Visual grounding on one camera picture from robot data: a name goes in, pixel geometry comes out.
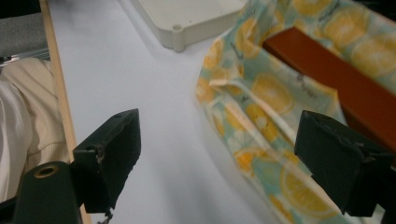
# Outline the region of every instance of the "lemon print fabric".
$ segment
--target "lemon print fabric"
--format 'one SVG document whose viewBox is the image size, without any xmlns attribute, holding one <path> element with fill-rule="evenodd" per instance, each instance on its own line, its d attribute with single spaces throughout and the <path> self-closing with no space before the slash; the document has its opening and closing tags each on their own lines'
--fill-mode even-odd
<svg viewBox="0 0 396 224">
<path fill-rule="evenodd" d="M 319 14 L 326 8 L 332 0 L 293 0 L 292 3 L 296 10 L 304 16 Z"/>
<path fill-rule="evenodd" d="M 260 147 L 246 147 L 236 151 L 233 154 L 236 164 L 242 173 L 246 175 L 254 175 L 252 163 L 254 160 L 274 161 L 268 153 Z"/>
<path fill-rule="evenodd" d="M 235 35 L 235 45 L 245 58 L 255 58 L 261 48 L 254 44 L 254 39 L 258 33 L 256 19 L 249 18 L 242 23 Z"/>
<path fill-rule="evenodd" d="M 352 62 L 369 77 L 396 71 L 396 32 L 360 42 L 352 51 Z"/>
<path fill-rule="evenodd" d="M 269 74 L 257 75 L 252 92 L 279 114 L 288 112 L 293 106 L 293 97 L 288 88 Z"/>
<path fill-rule="evenodd" d="M 269 116 L 255 104 L 246 109 L 247 116 L 253 121 L 268 142 L 274 142 L 278 137 L 278 129 Z"/>
<path fill-rule="evenodd" d="M 336 90 L 262 49 L 292 26 L 396 94 L 394 23 L 349 0 L 247 0 L 203 57 L 195 96 L 224 153 L 280 223 L 361 223 L 341 214 L 294 155 L 302 110 L 345 119 Z"/>
<path fill-rule="evenodd" d="M 318 218 L 336 215 L 335 210 L 325 203 L 305 182 L 285 169 L 281 173 L 281 189 L 283 195 L 293 207 L 303 214 Z"/>
<path fill-rule="evenodd" d="M 222 39 L 218 39 L 215 43 L 210 47 L 209 52 L 206 54 L 204 58 L 203 67 L 207 69 L 212 69 L 216 67 L 222 56 L 222 50 L 224 48 L 224 41 Z"/>
<path fill-rule="evenodd" d="M 367 33 L 369 13 L 363 7 L 350 6 L 336 11 L 323 33 L 337 48 L 344 48 Z"/>
<path fill-rule="evenodd" d="M 209 103 L 213 100 L 215 91 L 209 86 L 209 81 L 200 77 L 195 88 L 195 95 L 201 104 Z"/>
</svg>

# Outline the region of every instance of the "screw hole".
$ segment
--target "screw hole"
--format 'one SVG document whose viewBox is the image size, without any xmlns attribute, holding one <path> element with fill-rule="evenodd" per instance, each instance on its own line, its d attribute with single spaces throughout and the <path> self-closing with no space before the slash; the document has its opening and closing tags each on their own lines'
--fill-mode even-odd
<svg viewBox="0 0 396 224">
<path fill-rule="evenodd" d="M 45 166 L 43 168 L 41 168 L 40 170 L 38 170 L 37 172 L 35 172 L 35 178 L 45 178 L 51 175 L 54 175 L 55 173 L 57 173 L 59 170 L 58 166 L 56 165 L 48 165 Z"/>
</svg>

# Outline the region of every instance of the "white table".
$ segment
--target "white table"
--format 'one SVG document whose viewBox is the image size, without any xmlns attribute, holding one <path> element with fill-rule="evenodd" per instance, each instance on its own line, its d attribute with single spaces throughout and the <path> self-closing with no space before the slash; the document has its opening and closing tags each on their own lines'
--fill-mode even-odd
<svg viewBox="0 0 396 224">
<path fill-rule="evenodd" d="M 276 223 L 194 97 L 213 38 L 175 53 L 120 1 L 49 0 L 77 142 L 140 111 L 142 154 L 111 223 Z"/>
</svg>

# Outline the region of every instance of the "yellow lemon pattern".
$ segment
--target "yellow lemon pattern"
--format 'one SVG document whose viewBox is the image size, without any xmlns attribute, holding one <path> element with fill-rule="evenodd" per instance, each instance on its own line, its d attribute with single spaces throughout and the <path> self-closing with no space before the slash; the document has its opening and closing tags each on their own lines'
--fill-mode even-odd
<svg viewBox="0 0 396 224">
<path fill-rule="evenodd" d="M 368 12 L 363 7 L 346 7 L 334 13 L 323 33 L 343 48 L 366 34 Z"/>
<path fill-rule="evenodd" d="M 268 142 L 276 140 L 278 135 L 276 125 L 258 105 L 249 105 L 246 113 Z"/>
<path fill-rule="evenodd" d="M 247 0 L 204 57 L 196 97 L 235 166 L 279 220 L 361 223 L 317 192 L 293 153 L 303 108 L 345 121 L 335 94 L 262 49 L 268 36 L 291 26 L 378 83 L 396 84 L 394 23 L 349 0 Z M 396 85 L 381 85 L 396 94 Z M 306 87 L 317 97 L 306 100 Z"/>
<path fill-rule="evenodd" d="M 201 104 L 203 102 L 209 103 L 213 100 L 215 96 L 215 91 L 210 88 L 209 82 L 206 79 L 200 77 L 195 88 L 195 95 L 197 96 Z"/>
<path fill-rule="evenodd" d="M 293 0 L 296 10 L 304 16 L 319 14 L 332 0 Z"/>
<path fill-rule="evenodd" d="M 254 44 L 257 32 L 257 21 L 249 18 L 239 27 L 235 35 L 236 48 L 243 52 L 245 58 L 255 58 L 261 50 L 259 46 Z"/>
<path fill-rule="evenodd" d="M 272 76 L 257 75 L 252 92 L 279 114 L 288 112 L 293 106 L 293 97 L 289 90 Z"/>
<path fill-rule="evenodd" d="M 312 191 L 298 176 L 286 170 L 281 174 L 281 188 L 289 202 L 302 213 L 325 218 L 336 215 L 335 211 L 323 199 Z"/>
<path fill-rule="evenodd" d="M 381 77 L 395 72 L 396 33 L 362 41 L 352 51 L 352 62 L 369 77 Z"/>
<path fill-rule="evenodd" d="M 216 40 L 204 58 L 203 67 L 207 69 L 216 67 L 221 60 L 223 48 L 224 41 L 222 39 Z"/>
<path fill-rule="evenodd" d="M 247 147 L 236 151 L 233 156 L 235 157 L 236 164 L 242 172 L 253 175 L 252 162 L 253 159 L 258 158 L 264 161 L 273 161 L 273 159 L 259 147 Z"/>
<path fill-rule="evenodd" d="M 274 207 L 283 214 L 283 216 L 288 220 L 289 223 L 294 223 L 293 215 L 291 212 L 285 207 L 285 205 L 275 196 L 270 194 L 269 196 L 271 203 Z"/>
</svg>

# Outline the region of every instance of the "white plastic container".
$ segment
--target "white plastic container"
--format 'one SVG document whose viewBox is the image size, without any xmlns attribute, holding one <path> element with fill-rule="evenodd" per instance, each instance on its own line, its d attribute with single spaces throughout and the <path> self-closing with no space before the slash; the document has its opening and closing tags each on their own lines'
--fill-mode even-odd
<svg viewBox="0 0 396 224">
<path fill-rule="evenodd" d="M 161 44 L 176 52 L 232 27 L 246 0 L 130 0 Z"/>
</svg>

